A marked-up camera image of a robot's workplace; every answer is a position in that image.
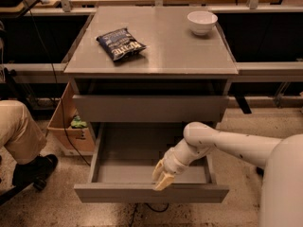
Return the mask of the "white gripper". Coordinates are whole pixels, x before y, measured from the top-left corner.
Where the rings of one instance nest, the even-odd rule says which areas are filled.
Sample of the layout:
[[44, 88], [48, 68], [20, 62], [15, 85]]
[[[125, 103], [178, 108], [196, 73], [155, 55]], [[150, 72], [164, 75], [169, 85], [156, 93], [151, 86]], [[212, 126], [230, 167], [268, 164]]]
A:
[[155, 182], [155, 191], [162, 191], [174, 182], [173, 175], [182, 174], [188, 167], [185, 154], [177, 149], [170, 148], [155, 166], [152, 173], [152, 180]]

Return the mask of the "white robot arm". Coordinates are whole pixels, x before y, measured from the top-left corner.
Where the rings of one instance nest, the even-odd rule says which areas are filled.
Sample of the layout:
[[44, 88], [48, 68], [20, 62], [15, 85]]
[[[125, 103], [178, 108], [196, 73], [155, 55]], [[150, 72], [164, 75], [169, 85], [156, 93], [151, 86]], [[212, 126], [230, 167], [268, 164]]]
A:
[[303, 135], [285, 139], [217, 131], [191, 122], [183, 139], [157, 163], [152, 180], [161, 191], [195, 160], [218, 149], [264, 170], [258, 227], [303, 227]]

